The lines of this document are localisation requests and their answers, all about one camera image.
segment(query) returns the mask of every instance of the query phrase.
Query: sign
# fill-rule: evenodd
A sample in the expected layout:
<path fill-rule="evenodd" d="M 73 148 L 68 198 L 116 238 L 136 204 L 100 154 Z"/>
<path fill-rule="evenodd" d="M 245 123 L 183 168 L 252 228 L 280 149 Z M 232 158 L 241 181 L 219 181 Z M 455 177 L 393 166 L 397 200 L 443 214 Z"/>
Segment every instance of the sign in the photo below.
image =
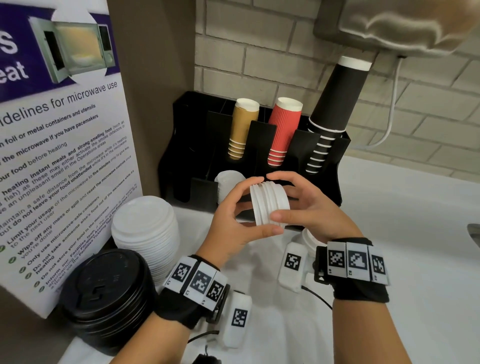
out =
<path fill-rule="evenodd" d="M 42 317 L 142 195 L 118 64 L 106 1 L 0 2 L 0 284 Z"/>

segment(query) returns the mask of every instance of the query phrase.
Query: white power cord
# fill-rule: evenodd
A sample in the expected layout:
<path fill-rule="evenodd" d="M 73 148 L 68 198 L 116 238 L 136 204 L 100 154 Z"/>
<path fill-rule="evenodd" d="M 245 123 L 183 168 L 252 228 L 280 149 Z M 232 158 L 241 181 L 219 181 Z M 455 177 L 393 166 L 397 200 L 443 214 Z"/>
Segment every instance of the white power cord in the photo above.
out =
<path fill-rule="evenodd" d="M 390 112 L 388 113 L 388 124 L 387 124 L 387 130 L 385 134 L 382 136 L 382 138 L 378 142 L 374 144 L 370 144 L 367 146 L 353 146 L 352 149 L 363 149 L 363 150 L 373 149 L 376 146 L 379 146 L 381 143 L 383 143 L 390 135 L 390 132 L 392 131 L 392 126 L 393 126 L 393 119 L 394 119 L 393 116 L 395 112 L 396 95 L 398 90 L 398 75 L 400 73 L 400 66 L 402 65 L 402 61 L 403 61 L 403 57 L 398 57 L 398 62 L 395 68 L 395 77 L 393 80 L 392 101 L 390 102 Z"/>

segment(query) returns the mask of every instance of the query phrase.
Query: microwave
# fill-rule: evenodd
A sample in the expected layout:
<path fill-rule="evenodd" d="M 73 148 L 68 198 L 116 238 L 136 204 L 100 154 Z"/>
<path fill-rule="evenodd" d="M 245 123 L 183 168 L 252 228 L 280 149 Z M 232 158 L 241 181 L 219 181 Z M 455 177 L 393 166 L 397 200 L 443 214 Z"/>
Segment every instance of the microwave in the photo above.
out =
<path fill-rule="evenodd" d="M 35 17 L 28 21 L 53 83 L 74 74 L 115 66 L 107 25 L 53 22 Z"/>

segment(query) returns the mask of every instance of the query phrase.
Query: black cup organizer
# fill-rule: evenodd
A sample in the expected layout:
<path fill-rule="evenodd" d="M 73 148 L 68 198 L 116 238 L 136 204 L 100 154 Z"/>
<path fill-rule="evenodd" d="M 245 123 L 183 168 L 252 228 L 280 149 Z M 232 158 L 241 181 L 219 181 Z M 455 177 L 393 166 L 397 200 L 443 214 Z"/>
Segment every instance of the black cup organizer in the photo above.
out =
<path fill-rule="evenodd" d="M 250 125 L 243 157 L 233 160 L 228 155 L 228 142 L 234 107 L 233 100 L 193 91 L 175 101 L 173 136 L 158 165 L 164 199 L 174 206 L 215 212 L 217 183 L 214 179 L 221 171 L 237 170 L 248 178 L 265 176 L 276 170 L 292 170 L 341 205 L 337 169 L 350 143 L 346 132 L 333 141 L 322 169 L 315 175 L 310 174 L 306 171 L 307 163 L 320 137 L 307 131 L 308 116 L 302 115 L 284 162 L 273 168 L 268 165 L 267 158 L 276 126 L 268 124 L 272 109 L 260 107 L 258 121 Z M 252 211 L 246 211 L 241 217 L 254 220 Z"/>

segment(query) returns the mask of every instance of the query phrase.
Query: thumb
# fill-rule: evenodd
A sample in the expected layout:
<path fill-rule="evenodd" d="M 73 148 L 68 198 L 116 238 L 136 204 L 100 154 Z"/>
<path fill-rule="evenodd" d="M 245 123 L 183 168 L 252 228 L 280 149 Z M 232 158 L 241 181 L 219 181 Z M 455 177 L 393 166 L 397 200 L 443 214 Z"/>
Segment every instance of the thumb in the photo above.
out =
<path fill-rule="evenodd" d="M 288 225 L 308 225 L 310 211 L 307 210 L 277 210 L 270 214 L 270 218 L 276 222 Z"/>
<path fill-rule="evenodd" d="M 283 234 L 283 228 L 278 225 L 266 224 L 260 226 L 252 226 L 248 228 L 247 239 L 249 242 L 254 240 L 269 238 L 274 235 Z"/>

